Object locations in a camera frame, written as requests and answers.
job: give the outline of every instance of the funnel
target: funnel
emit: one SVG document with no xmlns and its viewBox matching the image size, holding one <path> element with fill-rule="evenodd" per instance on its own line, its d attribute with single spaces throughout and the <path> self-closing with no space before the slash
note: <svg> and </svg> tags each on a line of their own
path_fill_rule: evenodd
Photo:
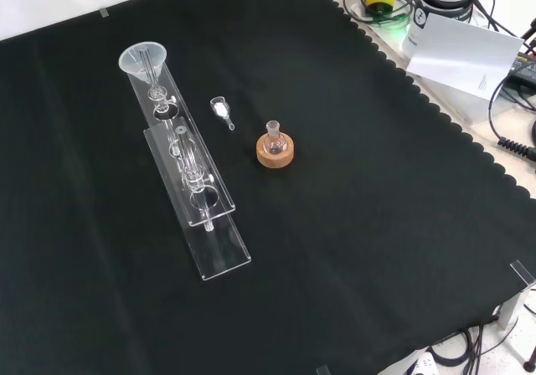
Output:
<svg viewBox="0 0 536 375">
<path fill-rule="evenodd" d="M 135 76 L 139 80 L 151 85 L 155 85 L 155 81 L 162 73 L 162 66 L 166 60 L 166 49 L 161 44 L 155 42 L 142 42 L 134 44 L 121 54 L 119 57 L 119 68 L 127 74 Z M 149 74 L 145 64 L 150 64 Z"/>
</svg>

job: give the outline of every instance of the clear tape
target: clear tape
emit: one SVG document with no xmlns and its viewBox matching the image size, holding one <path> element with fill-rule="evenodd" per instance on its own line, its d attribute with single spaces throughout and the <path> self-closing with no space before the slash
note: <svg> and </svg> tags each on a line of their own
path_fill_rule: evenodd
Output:
<svg viewBox="0 0 536 375">
<path fill-rule="evenodd" d="M 525 267 L 523 266 L 521 262 L 519 262 L 519 260 L 512 262 L 510 266 L 518 274 L 521 280 L 527 284 L 527 286 L 530 287 L 536 283 L 536 280 L 534 279 L 534 277 L 530 274 L 530 272 L 527 269 L 525 269 Z"/>
<path fill-rule="evenodd" d="M 317 375 L 332 375 L 327 369 L 327 365 L 317 368 Z"/>
</svg>

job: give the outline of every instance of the white table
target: white table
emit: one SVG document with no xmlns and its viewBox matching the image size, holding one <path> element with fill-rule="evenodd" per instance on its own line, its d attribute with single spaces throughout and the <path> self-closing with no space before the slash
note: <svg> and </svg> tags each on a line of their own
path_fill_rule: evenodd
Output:
<svg viewBox="0 0 536 375">
<path fill-rule="evenodd" d="M 335 1 L 342 5 L 342 0 Z M 489 11 L 491 9 L 491 0 L 482 0 L 482 2 Z M 528 4 L 529 0 L 497 0 L 494 17 L 514 33 L 523 34 L 530 27 L 532 20 L 536 18 L 536 11 Z M 388 58 L 392 59 L 397 66 L 402 69 L 407 68 L 408 60 L 401 58 L 399 55 L 403 38 L 393 36 L 386 39 L 386 43 L 367 25 L 360 24 L 360 28 L 367 32 L 367 35 L 373 39 L 379 49 L 386 53 Z M 436 103 L 442 112 L 448 114 L 453 122 L 460 125 L 464 132 L 473 137 L 475 142 L 480 143 L 485 152 L 493 155 L 495 162 L 502 165 L 505 172 L 516 179 L 518 185 L 526 188 L 532 198 L 536 198 L 536 164 L 498 146 L 497 138 L 493 135 L 487 121 L 474 126 L 462 121 L 458 118 L 455 106 L 448 105 L 444 100 L 441 100 L 419 77 L 411 76 L 414 77 L 415 83 L 422 89 L 422 93 L 430 97 L 431 102 Z M 513 105 L 510 111 L 502 113 L 494 119 L 494 125 L 502 136 L 532 146 L 530 133 L 535 120 L 535 114 Z M 532 293 L 529 296 L 527 303 L 530 306 L 536 306 L 536 293 Z M 485 373 L 486 375 L 526 374 L 522 364 L 530 357 L 536 343 L 536 337 L 533 336 L 536 335 L 536 318 L 533 318 L 526 310 L 520 310 L 518 314 L 518 325 L 508 340 L 493 352 L 482 357 L 480 373 Z M 483 350 L 495 346 L 505 333 L 498 324 L 487 326 L 484 333 Z M 458 357 L 463 353 L 464 348 L 465 343 L 459 336 L 437 347 L 436 350 L 445 357 Z M 404 371 L 401 368 L 407 368 L 406 363 L 413 362 L 415 357 L 418 357 L 418 354 L 419 352 L 415 352 L 415 354 L 400 362 L 399 365 L 394 365 L 392 368 L 382 372 L 381 375 L 401 375 L 401 371 Z M 461 373 L 462 367 L 440 367 L 439 369 L 440 375 L 457 375 Z"/>
</svg>

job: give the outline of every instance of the metal stand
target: metal stand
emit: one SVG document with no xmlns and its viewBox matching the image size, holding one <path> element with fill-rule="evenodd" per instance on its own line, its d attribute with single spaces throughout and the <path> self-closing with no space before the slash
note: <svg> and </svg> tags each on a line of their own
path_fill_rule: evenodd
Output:
<svg viewBox="0 0 536 375">
<path fill-rule="evenodd" d="M 527 372 L 534 372 L 536 370 L 536 347 L 534 348 L 533 355 L 530 356 L 530 360 L 523 364 L 523 368 Z"/>
</svg>

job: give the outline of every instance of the acrylic stand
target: acrylic stand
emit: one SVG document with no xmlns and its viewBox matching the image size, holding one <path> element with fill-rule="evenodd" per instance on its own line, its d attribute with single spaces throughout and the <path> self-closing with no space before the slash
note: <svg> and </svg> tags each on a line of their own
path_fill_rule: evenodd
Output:
<svg viewBox="0 0 536 375">
<path fill-rule="evenodd" d="M 168 67 L 165 48 L 135 44 L 119 59 L 149 124 L 147 143 L 203 280 L 251 262 L 230 216 L 235 204 Z"/>
</svg>

